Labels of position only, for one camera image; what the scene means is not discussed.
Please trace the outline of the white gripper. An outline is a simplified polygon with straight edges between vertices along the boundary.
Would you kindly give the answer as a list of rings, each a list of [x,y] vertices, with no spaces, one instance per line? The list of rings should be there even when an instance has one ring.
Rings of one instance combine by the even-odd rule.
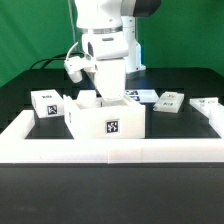
[[[119,101],[125,94],[126,68],[123,58],[92,60],[87,74],[105,101]]]

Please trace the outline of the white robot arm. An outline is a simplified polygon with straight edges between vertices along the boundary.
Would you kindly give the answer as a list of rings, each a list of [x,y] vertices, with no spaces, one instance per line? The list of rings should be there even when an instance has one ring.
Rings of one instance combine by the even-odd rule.
[[[149,17],[162,0],[74,0],[77,28],[82,32],[83,69],[105,101],[125,95],[129,46],[123,16]]]

